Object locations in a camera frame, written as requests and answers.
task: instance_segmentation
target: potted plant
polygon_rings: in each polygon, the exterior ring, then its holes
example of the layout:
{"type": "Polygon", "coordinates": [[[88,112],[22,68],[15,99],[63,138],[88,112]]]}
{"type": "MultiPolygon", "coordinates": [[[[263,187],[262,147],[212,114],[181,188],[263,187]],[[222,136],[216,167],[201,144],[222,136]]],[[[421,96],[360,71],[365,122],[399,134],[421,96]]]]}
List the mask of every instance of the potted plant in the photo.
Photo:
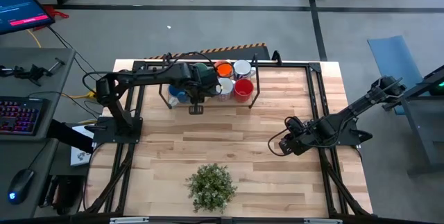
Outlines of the potted plant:
{"type": "Polygon", "coordinates": [[[221,213],[233,199],[237,187],[232,186],[231,175],[227,166],[217,164],[202,165],[187,179],[190,190],[189,197],[193,198],[194,212],[199,209],[213,212],[219,209],[221,213]]]}

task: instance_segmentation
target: butcher block tabletop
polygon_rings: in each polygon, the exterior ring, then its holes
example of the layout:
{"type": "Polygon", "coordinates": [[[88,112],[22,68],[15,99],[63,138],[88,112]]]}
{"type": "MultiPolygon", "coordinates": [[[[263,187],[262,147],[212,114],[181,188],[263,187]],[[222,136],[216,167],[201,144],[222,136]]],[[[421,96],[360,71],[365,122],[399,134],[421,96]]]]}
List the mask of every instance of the butcher block tabletop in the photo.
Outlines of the butcher block tabletop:
{"type": "MultiPolygon", "coordinates": [[[[133,62],[116,60],[114,71],[131,70],[133,62]]],[[[348,105],[339,64],[321,62],[321,68],[328,106],[331,113],[336,113],[348,105]]],[[[157,85],[145,88],[141,111],[144,125],[135,149],[125,215],[221,215],[202,210],[194,213],[185,182],[199,166],[217,163],[228,166],[233,184],[238,187],[224,216],[328,217],[318,151],[312,148],[301,156],[278,157],[267,148],[267,141],[284,129],[286,117],[297,116],[303,121],[312,118],[305,70],[263,67],[259,68],[259,77],[261,93],[252,109],[206,107],[204,114],[197,116],[189,115],[187,107],[169,110],[158,95],[157,85]]],[[[318,96],[315,75],[313,78],[318,96]]],[[[132,109],[137,94],[135,88],[132,109]]],[[[121,99],[122,105],[125,101],[126,95],[121,99]]],[[[103,114],[110,115],[108,109],[103,114]]],[[[279,140],[278,137],[272,143],[276,152],[280,152],[279,140]]],[[[115,144],[105,144],[94,154],[87,182],[87,206],[108,183],[115,151],[115,144]]],[[[361,206],[372,212],[358,153],[345,146],[338,146],[337,153],[344,184],[361,206]]],[[[113,209],[120,187],[119,183],[113,209]]],[[[332,191],[339,209],[333,183],[332,191]]]]}

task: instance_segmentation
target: backlit keyboard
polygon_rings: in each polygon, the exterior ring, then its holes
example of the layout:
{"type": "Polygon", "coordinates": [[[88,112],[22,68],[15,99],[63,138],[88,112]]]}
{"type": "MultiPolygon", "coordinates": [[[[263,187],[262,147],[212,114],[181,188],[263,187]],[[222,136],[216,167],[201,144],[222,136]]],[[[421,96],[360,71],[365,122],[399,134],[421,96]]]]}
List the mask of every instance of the backlit keyboard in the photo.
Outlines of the backlit keyboard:
{"type": "Polygon", "coordinates": [[[0,96],[0,135],[35,135],[49,101],[0,96]]]}

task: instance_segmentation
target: gray floor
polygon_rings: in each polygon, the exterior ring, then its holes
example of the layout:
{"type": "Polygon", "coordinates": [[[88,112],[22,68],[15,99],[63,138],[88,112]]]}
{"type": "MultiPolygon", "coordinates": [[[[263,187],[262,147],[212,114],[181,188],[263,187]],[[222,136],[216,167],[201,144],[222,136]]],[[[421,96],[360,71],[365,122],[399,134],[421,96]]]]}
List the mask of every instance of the gray floor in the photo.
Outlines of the gray floor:
{"type": "MultiPolygon", "coordinates": [[[[40,0],[55,3],[55,0],[40,0]]],[[[308,6],[308,0],[75,0],[86,4],[169,6],[308,6]]],[[[442,8],[443,0],[325,0],[319,7],[442,8]]],[[[53,27],[94,67],[110,70],[116,58],[145,58],[265,42],[285,60],[319,60],[310,12],[99,11],[66,10],[69,19],[53,27]]],[[[444,62],[440,48],[443,14],[320,12],[330,61],[339,61],[350,102],[380,77],[367,39],[403,35],[422,75],[444,62]]],[[[36,32],[43,47],[61,47],[48,30],[36,32]]],[[[0,36],[0,46],[35,46],[26,31],[0,36]]],[[[84,94],[76,66],[65,92],[84,94]]],[[[62,99],[55,118],[76,122],[90,116],[62,99]]],[[[363,145],[364,171],[374,213],[383,217],[444,222],[444,174],[410,179],[406,170],[422,154],[405,117],[374,107],[359,120],[374,134],[363,145]]]]}

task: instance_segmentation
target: computer monitor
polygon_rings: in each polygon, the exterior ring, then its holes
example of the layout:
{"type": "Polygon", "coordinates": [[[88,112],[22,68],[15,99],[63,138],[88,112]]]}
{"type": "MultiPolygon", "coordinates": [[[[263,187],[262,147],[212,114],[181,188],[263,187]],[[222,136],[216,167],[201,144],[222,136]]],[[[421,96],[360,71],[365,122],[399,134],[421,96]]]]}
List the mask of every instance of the computer monitor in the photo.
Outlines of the computer monitor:
{"type": "Polygon", "coordinates": [[[0,35],[53,22],[37,0],[0,0],[0,35]]]}

